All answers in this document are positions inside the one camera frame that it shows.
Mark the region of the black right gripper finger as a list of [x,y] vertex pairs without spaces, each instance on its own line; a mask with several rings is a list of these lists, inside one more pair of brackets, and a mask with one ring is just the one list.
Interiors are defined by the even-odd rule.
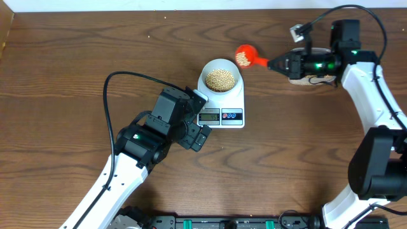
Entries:
[[268,69],[283,74],[284,76],[289,76],[289,72],[281,67],[268,66]]
[[274,59],[268,61],[268,66],[286,66],[286,62],[289,60],[289,54],[285,53],[283,55],[279,55]]

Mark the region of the red plastic measuring scoop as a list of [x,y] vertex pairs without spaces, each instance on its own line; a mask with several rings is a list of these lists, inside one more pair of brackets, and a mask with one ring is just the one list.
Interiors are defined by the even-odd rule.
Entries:
[[255,65],[268,67],[268,59],[259,57],[257,49],[252,45],[240,45],[235,52],[235,60],[242,68]]

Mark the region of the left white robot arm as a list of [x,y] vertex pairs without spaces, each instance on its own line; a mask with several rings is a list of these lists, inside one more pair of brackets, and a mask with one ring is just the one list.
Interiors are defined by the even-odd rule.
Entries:
[[134,120],[119,132],[100,176],[62,227],[107,228],[172,144],[200,151],[211,129],[194,120],[207,101],[198,90],[164,88],[153,111],[144,114],[144,125]]

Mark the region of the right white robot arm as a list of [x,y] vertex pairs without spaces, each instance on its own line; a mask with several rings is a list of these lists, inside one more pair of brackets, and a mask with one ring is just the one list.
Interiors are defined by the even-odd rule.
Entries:
[[312,24],[290,29],[294,42],[305,42],[270,60],[267,67],[291,81],[332,76],[350,95],[364,129],[348,166],[348,185],[309,228],[355,228],[375,209],[406,196],[406,115],[392,96],[373,51],[363,50],[358,20],[337,20],[331,25],[330,48],[314,48]]

